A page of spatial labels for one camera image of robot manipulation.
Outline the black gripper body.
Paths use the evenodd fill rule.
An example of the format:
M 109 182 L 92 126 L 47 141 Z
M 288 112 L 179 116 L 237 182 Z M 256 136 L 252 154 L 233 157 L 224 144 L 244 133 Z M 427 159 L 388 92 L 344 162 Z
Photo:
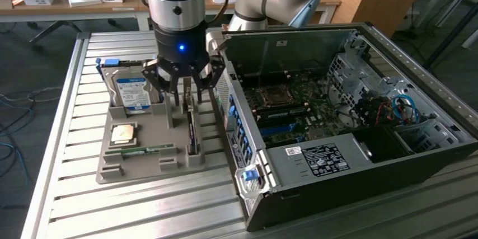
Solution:
M 167 30 L 153 24 L 153 33 L 159 50 L 159 59 L 168 64 L 195 66 L 203 69 L 209 61 L 205 51 L 205 28 L 207 23 L 188 30 Z

